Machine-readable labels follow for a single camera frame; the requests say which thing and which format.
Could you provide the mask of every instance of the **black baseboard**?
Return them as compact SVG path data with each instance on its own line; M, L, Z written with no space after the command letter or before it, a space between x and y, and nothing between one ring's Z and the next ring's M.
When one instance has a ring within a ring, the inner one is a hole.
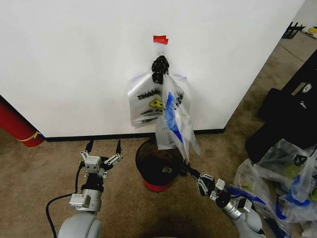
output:
M210 130L195 130L196 135L201 134L219 134L223 133L224 129L210 129ZM116 135L86 135L86 136L65 136L65 137L46 137L48 142L54 141L79 141L79 140L107 140L107 139L126 139L126 138L143 138L152 137L155 133L135 133L135 134L116 134Z

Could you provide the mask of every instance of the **red tape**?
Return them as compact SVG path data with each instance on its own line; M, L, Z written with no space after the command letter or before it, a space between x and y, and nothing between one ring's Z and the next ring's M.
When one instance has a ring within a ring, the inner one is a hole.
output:
M153 36L153 42L167 45L168 39L166 38L166 36Z

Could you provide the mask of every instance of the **yellow strap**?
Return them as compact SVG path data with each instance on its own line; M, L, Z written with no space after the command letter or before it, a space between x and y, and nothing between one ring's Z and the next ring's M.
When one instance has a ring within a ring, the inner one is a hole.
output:
M29 137L29 138L27 138L27 139L25 139L25 140L19 140L19 139L17 139L17 140L18 140L18 141L21 141L21 142L28 141L28 140L31 140L31 139L33 139L33 138L36 138L36 137L38 136L38 134L40 134L40 133L37 131L37 132L35 132L31 137Z

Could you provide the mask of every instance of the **trash can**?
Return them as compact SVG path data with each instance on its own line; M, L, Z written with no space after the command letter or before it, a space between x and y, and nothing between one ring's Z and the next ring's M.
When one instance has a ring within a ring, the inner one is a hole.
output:
M145 186L154 192L168 189L181 172L183 157L177 148L158 150L155 138L150 138L138 149L135 163Z

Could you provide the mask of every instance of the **red cylinder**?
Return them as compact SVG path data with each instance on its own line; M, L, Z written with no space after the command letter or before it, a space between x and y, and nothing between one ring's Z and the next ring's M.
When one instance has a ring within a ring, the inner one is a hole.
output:
M0 102L0 126L28 147L41 144L44 138L21 115Z
M154 185L154 184L150 184L150 183L146 182L145 180L143 180L143 183L144 183L145 187L147 187L149 190L151 190L153 192L163 192L169 188L169 186L171 185L172 182L168 183L167 185Z

